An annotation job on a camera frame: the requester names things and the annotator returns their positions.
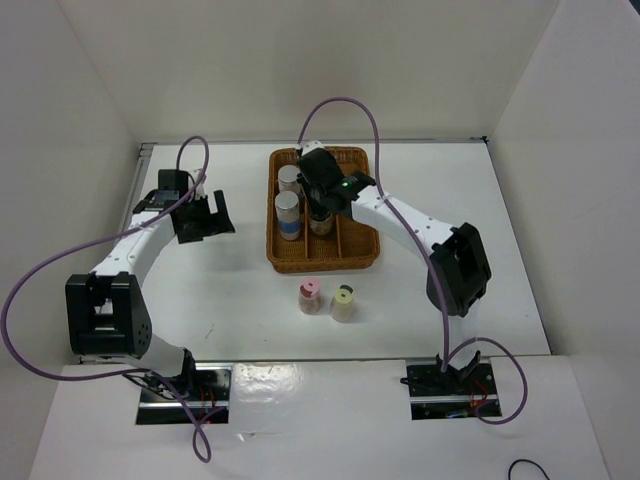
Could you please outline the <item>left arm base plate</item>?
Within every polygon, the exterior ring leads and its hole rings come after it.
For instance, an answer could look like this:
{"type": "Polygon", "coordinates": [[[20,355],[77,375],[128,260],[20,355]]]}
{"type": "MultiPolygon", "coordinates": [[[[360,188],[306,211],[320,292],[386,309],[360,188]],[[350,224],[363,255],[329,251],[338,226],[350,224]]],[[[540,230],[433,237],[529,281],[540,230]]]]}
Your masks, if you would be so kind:
{"type": "MultiPolygon", "coordinates": [[[[192,385],[173,379],[189,411],[204,424],[227,424],[233,366],[230,363],[198,362],[192,385]]],[[[141,426],[189,424],[181,403],[157,378],[135,375],[130,382],[140,388],[136,424],[141,426]]]]}

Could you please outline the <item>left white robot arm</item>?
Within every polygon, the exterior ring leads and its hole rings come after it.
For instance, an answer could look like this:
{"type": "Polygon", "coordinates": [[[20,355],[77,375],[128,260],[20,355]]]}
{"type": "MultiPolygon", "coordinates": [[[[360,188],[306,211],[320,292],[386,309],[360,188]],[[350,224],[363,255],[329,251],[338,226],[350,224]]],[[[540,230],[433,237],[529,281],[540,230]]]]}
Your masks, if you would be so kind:
{"type": "Polygon", "coordinates": [[[157,372],[167,392],[188,399],[199,387],[193,355],[154,333],[142,286],[172,241],[200,242],[234,232],[224,193],[207,195],[190,172],[162,169],[157,187],[134,207],[129,228],[103,261],[66,282],[71,349],[157,372]]]}

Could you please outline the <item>silver-lid bottle blue label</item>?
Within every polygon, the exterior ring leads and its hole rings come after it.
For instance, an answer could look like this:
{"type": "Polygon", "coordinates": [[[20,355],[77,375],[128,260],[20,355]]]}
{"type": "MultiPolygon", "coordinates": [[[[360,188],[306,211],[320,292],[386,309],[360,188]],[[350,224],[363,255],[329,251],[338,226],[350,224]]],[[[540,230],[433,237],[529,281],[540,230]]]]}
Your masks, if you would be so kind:
{"type": "Polygon", "coordinates": [[[299,197],[291,191],[276,195],[274,207],[280,236],[287,241],[296,240],[301,231],[299,197]]]}
{"type": "Polygon", "coordinates": [[[298,181],[299,169],[295,165],[285,165],[277,172],[277,184],[279,192],[293,192],[301,196],[301,185],[298,181]]]}

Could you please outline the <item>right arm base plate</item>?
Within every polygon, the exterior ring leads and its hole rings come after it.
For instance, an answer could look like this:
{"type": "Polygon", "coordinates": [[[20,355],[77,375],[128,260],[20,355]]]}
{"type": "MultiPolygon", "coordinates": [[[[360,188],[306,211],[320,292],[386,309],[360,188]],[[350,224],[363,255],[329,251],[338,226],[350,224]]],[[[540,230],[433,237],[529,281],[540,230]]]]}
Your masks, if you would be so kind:
{"type": "Polygon", "coordinates": [[[477,406],[481,407],[483,417],[502,415],[493,369],[488,362],[481,362],[462,384],[445,380],[433,362],[409,362],[400,382],[408,389],[414,421],[475,417],[477,406]]]}

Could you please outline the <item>black-lid bottle brown contents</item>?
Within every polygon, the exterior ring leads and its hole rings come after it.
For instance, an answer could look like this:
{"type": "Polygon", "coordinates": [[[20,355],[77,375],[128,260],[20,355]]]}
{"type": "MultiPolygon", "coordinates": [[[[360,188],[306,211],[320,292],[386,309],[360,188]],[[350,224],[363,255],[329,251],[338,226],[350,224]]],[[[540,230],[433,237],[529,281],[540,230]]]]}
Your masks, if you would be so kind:
{"type": "Polygon", "coordinates": [[[309,208],[309,227],[317,236],[326,236],[333,230],[333,214],[323,207],[309,208]]]}

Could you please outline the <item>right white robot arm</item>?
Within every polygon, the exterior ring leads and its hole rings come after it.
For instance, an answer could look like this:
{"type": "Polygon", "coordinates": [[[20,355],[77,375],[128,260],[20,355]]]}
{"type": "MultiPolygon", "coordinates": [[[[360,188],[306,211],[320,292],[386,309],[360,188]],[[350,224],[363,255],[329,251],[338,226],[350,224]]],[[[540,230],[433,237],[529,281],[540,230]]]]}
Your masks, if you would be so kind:
{"type": "Polygon", "coordinates": [[[480,354],[454,358],[453,333],[462,328],[453,317],[466,317],[486,293],[492,273],[479,231],[469,223],[458,227],[441,222],[386,193],[376,179],[356,170],[345,174],[321,143],[297,149],[301,184],[311,210],[343,216],[373,228],[423,260],[425,293],[442,315],[443,346],[436,360],[438,381],[450,393],[463,391],[473,380],[480,354]]]}

